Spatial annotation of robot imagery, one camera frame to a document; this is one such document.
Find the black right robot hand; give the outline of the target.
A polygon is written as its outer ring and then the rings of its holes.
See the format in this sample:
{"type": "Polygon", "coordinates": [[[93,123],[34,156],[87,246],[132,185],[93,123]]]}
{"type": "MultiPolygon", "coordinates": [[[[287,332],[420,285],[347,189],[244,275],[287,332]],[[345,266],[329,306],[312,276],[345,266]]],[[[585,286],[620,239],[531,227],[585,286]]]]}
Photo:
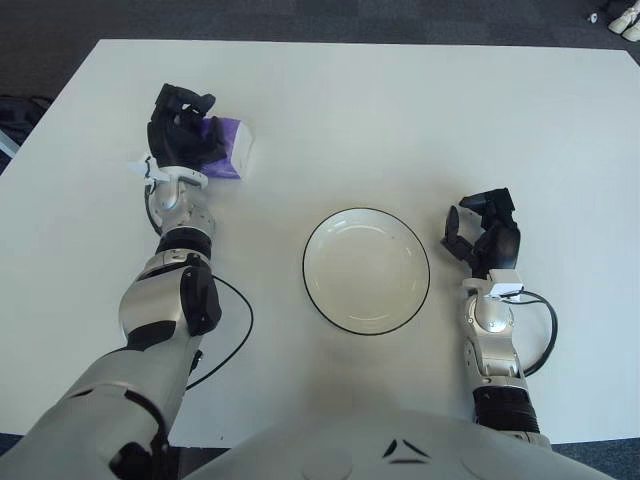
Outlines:
{"type": "Polygon", "coordinates": [[[449,208],[441,244],[457,260],[466,262],[473,278],[485,279],[491,270],[516,268],[521,232],[513,219],[515,207],[507,188],[463,197],[458,205],[481,218],[483,232],[471,243],[459,234],[459,213],[449,208]]]}

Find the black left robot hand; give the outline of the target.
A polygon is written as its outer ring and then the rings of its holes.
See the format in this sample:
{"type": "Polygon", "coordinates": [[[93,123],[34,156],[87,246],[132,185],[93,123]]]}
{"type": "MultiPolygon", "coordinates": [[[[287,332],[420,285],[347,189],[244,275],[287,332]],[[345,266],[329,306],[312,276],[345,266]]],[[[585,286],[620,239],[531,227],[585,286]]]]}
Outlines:
{"type": "Polygon", "coordinates": [[[215,102],[212,94],[162,86],[147,124],[149,149],[159,167],[200,171],[227,157],[223,125],[217,117],[207,117],[215,102]]]}

